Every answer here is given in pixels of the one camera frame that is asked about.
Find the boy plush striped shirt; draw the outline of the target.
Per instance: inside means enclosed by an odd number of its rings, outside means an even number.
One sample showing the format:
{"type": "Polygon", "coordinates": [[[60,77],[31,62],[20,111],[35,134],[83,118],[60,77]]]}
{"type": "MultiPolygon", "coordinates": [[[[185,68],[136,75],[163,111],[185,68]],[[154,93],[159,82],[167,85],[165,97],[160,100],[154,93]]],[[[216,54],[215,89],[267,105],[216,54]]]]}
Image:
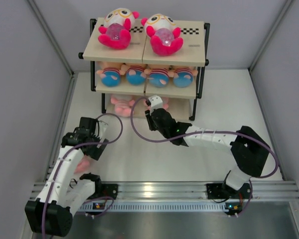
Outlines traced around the boy plush striped shirt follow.
{"type": "Polygon", "coordinates": [[[169,79],[173,77],[169,65],[148,64],[144,73],[149,83],[158,88],[165,87],[169,83],[169,79]]]}
{"type": "Polygon", "coordinates": [[[176,87],[185,88],[191,85],[194,78],[198,75],[198,70],[193,66],[171,66],[174,73],[173,83],[176,87]]]}
{"type": "Polygon", "coordinates": [[[100,70],[96,73],[101,78],[101,82],[107,87],[115,87],[121,83],[121,76],[125,74],[122,70],[123,63],[120,62],[97,62],[100,70]]]}

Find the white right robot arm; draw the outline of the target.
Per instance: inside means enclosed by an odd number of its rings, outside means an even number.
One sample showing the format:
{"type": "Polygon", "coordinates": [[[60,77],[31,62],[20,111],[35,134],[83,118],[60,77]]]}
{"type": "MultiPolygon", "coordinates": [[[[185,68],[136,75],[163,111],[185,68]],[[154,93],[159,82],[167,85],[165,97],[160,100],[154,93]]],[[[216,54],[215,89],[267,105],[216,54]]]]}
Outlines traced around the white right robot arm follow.
{"type": "Polygon", "coordinates": [[[146,110],[149,128],[177,146],[201,146],[219,150],[233,156],[236,165],[228,172],[223,183],[211,187],[209,199],[238,198],[241,188],[252,177],[260,177],[266,164],[270,147],[249,126],[235,132],[210,131],[191,123],[179,122],[163,108],[146,110]]]}

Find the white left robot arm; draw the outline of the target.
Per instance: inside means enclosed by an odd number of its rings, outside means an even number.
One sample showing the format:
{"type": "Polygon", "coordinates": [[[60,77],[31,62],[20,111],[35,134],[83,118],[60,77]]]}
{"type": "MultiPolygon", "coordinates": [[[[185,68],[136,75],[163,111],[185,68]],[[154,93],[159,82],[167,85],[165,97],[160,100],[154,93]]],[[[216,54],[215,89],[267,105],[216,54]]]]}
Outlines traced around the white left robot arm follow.
{"type": "Polygon", "coordinates": [[[65,237],[81,205],[102,195],[100,176],[85,173],[82,160],[100,158],[108,143],[107,127],[104,121],[82,117],[78,127],[63,136],[50,176],[36,198],[25,205],[32,232],[65,237]]]}

